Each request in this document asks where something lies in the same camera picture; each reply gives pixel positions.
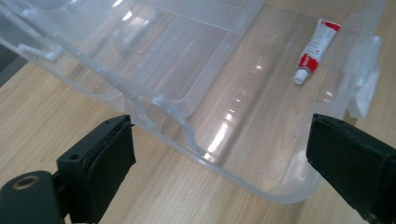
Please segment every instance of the light wood surface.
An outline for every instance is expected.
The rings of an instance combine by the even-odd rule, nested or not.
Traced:
[[[287,8],[286,1],[268,4]],[[370,113],[366,119],[350,119],[394,147],[395,9],[396,2],[388,0],[377,32],[384,39],[379,57],[382,73]],[[116,115],[27,64],[0,88],[0,185],[30,171],[54,172],[63,152]],[[269,203],[136,127],[134,146],[138,163],[101,223],[366,223],[327,182],[302,203]]]

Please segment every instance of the tube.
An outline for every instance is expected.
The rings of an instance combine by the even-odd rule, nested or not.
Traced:
[[[308,76],[315,72],[324,52],[326,52],[327,47],[329,47],[332,39],[340,28],[341,26],[334,22],[325,21],[323,19],[318,21],[314,35],[305,47],[300,58],[298,70],[294,77],[294,82],[296,84],[303,84]]]

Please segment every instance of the clear plastic container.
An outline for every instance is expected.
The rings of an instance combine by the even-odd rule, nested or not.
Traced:
[[[305,158],[312,114],[368,108],[385,0],[293,4],[0,0],[0,42],[241,187],[295,203],[321,179]],[[343,28],[298,86],[318,18]]]

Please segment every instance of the red label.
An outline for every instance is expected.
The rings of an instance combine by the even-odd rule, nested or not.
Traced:
[[[318,62],[308,54],[304,54],[298,66],[307,67],[311,72],[314,72],[318,67]]]
[[[328,26],[328,27],[334,29],[334,30],[337,31],[337,32],[338,32],[338,30],[341,28],[340,25],[338,25],[338,24],[336,24],[336,23],[333,23],[333,22],[330,22],[330,21],[325,21],[325,20],[323,20],[323,21],[322,21],[322,24],[325,24],[326,26]]]

